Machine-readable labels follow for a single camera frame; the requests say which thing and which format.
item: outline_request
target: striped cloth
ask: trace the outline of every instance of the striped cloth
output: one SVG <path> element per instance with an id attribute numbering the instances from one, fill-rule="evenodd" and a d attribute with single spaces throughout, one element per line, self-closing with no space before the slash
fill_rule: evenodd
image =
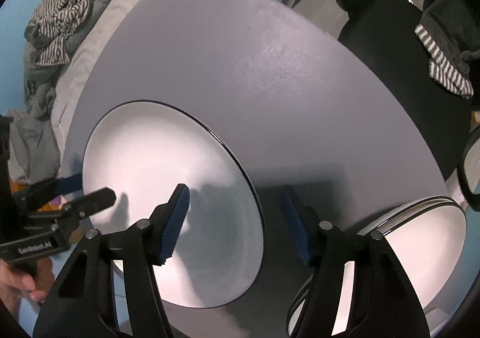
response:
<path id="1" fill-rule="evenodd" d="M 431 55 L 429 61 L 429 76 L 445 87 L 449 92 L 470 98 L 473 95 L 473 87 L 455 65 L 447 59 L 435 40 L 428 34 L 423 25 L 415 28 L 415 34 Z"/>
<path id="2" fill-rule="evenodd" d="M 35 60 L 38 66 L 55 66 L 70 62 L 64 42 L 88 18 L 90 0 L 42 0 L 27 24 L 35 34 L 49 41 Z"/>

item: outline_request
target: black chair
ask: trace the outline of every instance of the black chair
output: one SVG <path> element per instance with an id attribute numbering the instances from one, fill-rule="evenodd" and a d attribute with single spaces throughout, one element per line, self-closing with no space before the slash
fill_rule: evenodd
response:
<path id="1" fill-rule="evenodd" d="M 414 32 L 422 12 L 407 0 L 335 1 L 349 14 L 338 40 L 403 106 L 446 180 L 467 143 L 472 105 L 429 77 L 430 56 Z"/>
<path id="2" fill-rule="evenodd" d="M 363 61 L 412 118 L 444 178 L 458 165 L 462 193 L 480 212 L 480 195 L 470 190 L 464 168 L 468 151 L 480 139 L 469 136 L 471 101 L 456 97 L 428 75 L 429 55 L 414 29 L 422 12 L 406 0 L 336 0 L 349 13 L 339 41 Z M 463 0 L 480 22 L 480 0 Z M 458 310 L 436 338 L 476 338 L 480 331 L 480 272 Z"/>

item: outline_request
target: gray blanket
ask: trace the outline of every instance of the gray blanket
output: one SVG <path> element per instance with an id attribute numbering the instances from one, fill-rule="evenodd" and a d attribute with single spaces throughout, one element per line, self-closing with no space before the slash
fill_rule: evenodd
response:
<path id="1" fill-rule="evenodd" d="M 59 150 L 50 114 L 60 67 L 70 61 L 110 1 L 42 0 L 35 9 L 25 29 L 23 53 L 27 112 L 9 110 L 14 116 L 10 133 L 14 181 L 34 183 L 56 177 Z"/>
<path id="2" fill-rule="evenodd" d="M 429 76 L 449 92 L 473 96 L 470 65 L 480 59 L 480 25 L 463 0 L 424 0 L 417 37 L 430 55 Z"/>

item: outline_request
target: finger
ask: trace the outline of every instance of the finger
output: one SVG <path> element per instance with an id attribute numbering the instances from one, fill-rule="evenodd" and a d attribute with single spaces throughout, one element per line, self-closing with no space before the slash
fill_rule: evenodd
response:
<path id="1" fill-rule="evenodd" d="M 35 281 L 29 274 L 8 266 L 4 261 L 0 261 L 0 282 L 20 290 L 35 289 Z"/>
<path id="2" fill-rule="evenodd" d="M 18 315 L 21 299 L 22 293 L 19 290 L 0 284 L 0 300 L 14 317 Z"/>
<path id="3" fill-rule="evenodd" d="M 41 275 L 43 272 L 51 272 L 52 267 L 52 260 L 48 257 L 40 258 L 37 260 L 37 270 L 39 275 Z"/>
<path id="4" fill-rule="evenodd" d="M 45 290 L 32 290 L 30 292 L 30 298 L 35 301 L 36 303 L 43 303 L 47 298 L 48 292 Z"/>
<path id="5" fill-rule="evenodd" d="M 67 201 L 66 201 L 65 197 L 62 196 L 60 198 L 60 205 L 58 206 L 58 209 L 61 209 L 66 202 Z"/>
<path id="6" fill-rule="evenodd" d="M 49 293 L 52 288 L 54 281 L 55 275 L 52 272 L 43 272 L 41 275 L 37 276 L 35 290 L 30 292 L 32 300 L 42 303 L 45 300 L 47 293 Z"/>

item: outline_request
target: gray table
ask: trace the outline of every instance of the gray table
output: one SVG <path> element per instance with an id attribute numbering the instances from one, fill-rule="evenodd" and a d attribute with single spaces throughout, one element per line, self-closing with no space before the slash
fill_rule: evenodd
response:
<path id="1" fill-rule="evenodd" d="M 343 229 L 406 201 L 446 194 L 427 145 L 353 54 L 275 0 L 141 0 L 82 93 L 61 175 L 81 170 L 96 123 L 132 100 L 190 113 L 243 165 L 265 216 L 257 280 L 215 309 L 165 304 L 192 338 L 286 337 L 286 313 L 310 271 L 296 258 L 279 187 Z"/>

